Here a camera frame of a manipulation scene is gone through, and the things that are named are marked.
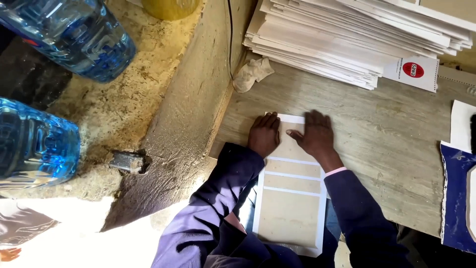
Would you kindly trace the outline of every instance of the navy blue sleeve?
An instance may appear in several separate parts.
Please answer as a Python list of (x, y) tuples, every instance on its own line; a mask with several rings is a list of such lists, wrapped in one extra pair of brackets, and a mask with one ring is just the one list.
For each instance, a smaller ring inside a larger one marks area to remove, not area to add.
[(223, 218), (264, 165), (263, 158), (254, 151), (226, 143), (209, 179), (162, 233), (152, 267), (203, 267), (208, 254), (218, 245)]
[(397, 244), (397, 231), (352, 171), (337, 172), (324, 182), (346, 237), (352, 267), (412, 267), (406, 258), (408, 250)]

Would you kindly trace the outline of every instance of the blue plastic bottle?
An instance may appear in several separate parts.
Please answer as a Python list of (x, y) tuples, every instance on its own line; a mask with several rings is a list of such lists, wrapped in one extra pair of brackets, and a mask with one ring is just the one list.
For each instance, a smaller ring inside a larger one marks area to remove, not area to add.
[(76, 172), (79, 146), (74, 123), (0, 98), (0, 190), (67, 181)]
[(102, 0), (0, 0), (0, 23), (59, 65), (99, 82), (114, 80), (136, 53)]

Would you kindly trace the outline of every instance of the sawa logo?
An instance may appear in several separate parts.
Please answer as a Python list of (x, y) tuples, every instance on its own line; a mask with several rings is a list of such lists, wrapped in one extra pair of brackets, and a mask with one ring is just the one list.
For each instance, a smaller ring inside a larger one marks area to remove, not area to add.
[(408, 76), (413, 77), (413, 78), (420, 78), (425, 74), (425, 71), (423, 68), (414, 63), (414, 62), (407, 62), (403, 64), (403, 72), (405, 72)]

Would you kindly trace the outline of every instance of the pink shirt cuff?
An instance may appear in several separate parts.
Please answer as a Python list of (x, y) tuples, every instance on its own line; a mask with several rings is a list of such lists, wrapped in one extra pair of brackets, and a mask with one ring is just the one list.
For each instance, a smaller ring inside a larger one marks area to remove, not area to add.
[(346, 168), (345, 166), (340, 167), (340, 168), (338, 168), (338, 169), (334, 169), (333, 171), (327, 172), (327, 173), (326, 173), (326, 177), (327, 177), (327, 176), (331, 176), (332, 174), (335, 174), (335, 173), (337, 173), (337, 172), (344, 171), (344, 170), (347, 170), (347, 168)]

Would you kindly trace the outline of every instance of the person's left hand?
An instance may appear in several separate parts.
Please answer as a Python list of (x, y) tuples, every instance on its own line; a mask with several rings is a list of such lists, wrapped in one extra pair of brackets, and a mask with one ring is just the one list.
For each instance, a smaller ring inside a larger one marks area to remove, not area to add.
[(9, 248), (9, 249), (0, 249), (0, 260), (1, 261), (12, 261), (18, 258), (21, 252), (21, 248)]
[(249, 130), (248, 148), (257, 152), (263, 159), (270, 155), (279, 145), (278, 113), (258, 116)]

